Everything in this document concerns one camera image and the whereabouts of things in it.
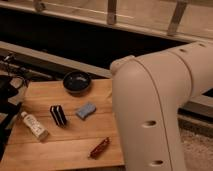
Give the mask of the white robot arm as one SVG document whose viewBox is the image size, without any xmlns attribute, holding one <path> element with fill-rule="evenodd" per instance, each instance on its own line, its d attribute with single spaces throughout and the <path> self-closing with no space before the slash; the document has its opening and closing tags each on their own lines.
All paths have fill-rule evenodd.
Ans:
<svg viewBox="0 0 213 171">
<path fill-rule="evenodd" d="M 126 171 L 186 171 L 178 109 L 213 88 L 213 44 L 115 60 L 112 106 Z"/>
</svg>

